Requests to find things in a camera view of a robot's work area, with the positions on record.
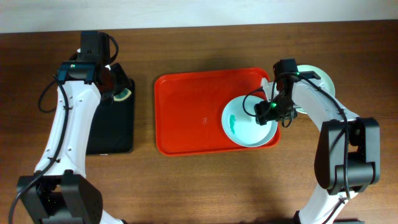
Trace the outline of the green stained sponge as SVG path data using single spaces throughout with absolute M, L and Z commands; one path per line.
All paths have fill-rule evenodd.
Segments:
M 113 96 L 114 101 L 124 101 L 131 96 L 131 90 L 128 88 L 123 89 L 120 93 Z

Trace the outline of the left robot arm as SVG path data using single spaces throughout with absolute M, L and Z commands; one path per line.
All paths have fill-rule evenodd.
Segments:
M 85 162 L 102 97 L 126 99 L 130 80 L 118 63 L 65 62 L 54 82 L 58 99 L 49 140 L 34 174 L 19 178 L 16 200 L 34 223 L 123 223 L 104 210 Z

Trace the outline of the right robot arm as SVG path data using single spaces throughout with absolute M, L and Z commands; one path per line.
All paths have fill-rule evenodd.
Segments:
M 343 106 L 315 72 L 276 72 L 262 79 L 267 97 L 254 106 L 258 124 L 281 121 L 290 126 L 297 108 L 306 111 L 320 135 L 314 170 L 317 185 L 292 223 L 334 223 L 344 206 L 379 181 L 380 128 Z

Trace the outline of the mint green plate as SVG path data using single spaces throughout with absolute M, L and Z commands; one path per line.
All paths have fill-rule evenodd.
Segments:
M 327 91 L 331 96 L 336 95 L 335 85 L 329 75 L 324 72 L 322 69 L 313 66 L 313 65 L 298 65 L 298 72 L 315 72 L 323 82 L 323 88 Z M 300 92 L 298 92 L 297 88 L 294 88 L 293 98 L 300 97 Z M 307 114 L 307 112 L 301 107 L 301 105 L 296 106 L 296 110 L 298 113 Z

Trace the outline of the light blue plate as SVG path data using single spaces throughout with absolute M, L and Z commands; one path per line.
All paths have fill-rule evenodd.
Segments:
M 255 117 L 249 116 L 243 110 L 254 114 L 254 106 L 262 101 L 258 96 L 248 96 L 243 104 L 245 96 L 239 96 L 231 100 L 221 114 L 221 125 L 232 142 L 243 147 L 259 147 L 269 143 L 275 136 L 278 128 L 276 121 L 268 121 L 260 126 Z

